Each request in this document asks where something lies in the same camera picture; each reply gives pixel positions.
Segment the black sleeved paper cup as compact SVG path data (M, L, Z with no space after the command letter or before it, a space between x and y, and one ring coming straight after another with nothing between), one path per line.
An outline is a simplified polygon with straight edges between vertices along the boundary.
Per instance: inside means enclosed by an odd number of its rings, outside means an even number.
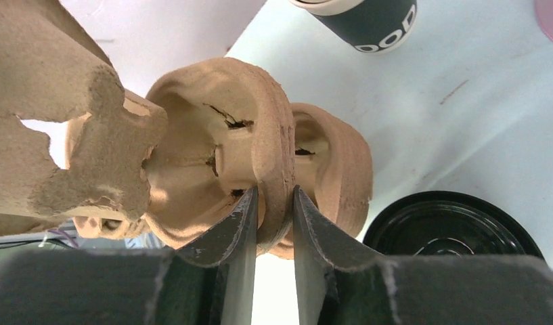
M416 0L290 2L310 13L357 51L372 54L402 45L412 32L418 13Z

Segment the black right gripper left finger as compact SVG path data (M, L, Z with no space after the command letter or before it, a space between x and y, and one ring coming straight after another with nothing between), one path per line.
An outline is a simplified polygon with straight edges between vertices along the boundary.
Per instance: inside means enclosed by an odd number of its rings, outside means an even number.
M0 324L249 324L258 190L178 250L23 251L0 265Z

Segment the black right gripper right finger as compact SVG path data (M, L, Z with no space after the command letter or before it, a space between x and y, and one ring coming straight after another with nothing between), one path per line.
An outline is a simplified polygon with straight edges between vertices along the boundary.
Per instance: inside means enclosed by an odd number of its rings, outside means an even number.
M301 324L553 324L553 271L529 255L386 256L294 189Z

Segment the single brown cup carrier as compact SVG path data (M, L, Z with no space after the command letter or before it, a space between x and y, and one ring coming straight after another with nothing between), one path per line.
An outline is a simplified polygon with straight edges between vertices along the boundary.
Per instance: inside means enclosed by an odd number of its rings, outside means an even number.
M290 102L262 68L205 60L166 73L144 98L109 65L91 74L90 111L69 123L66 138L80 200L68 214L81 236L150 230L181 248L253 186L258 254L293 257L295 186L349 235L362 229L372 196L366 140L326 110Z

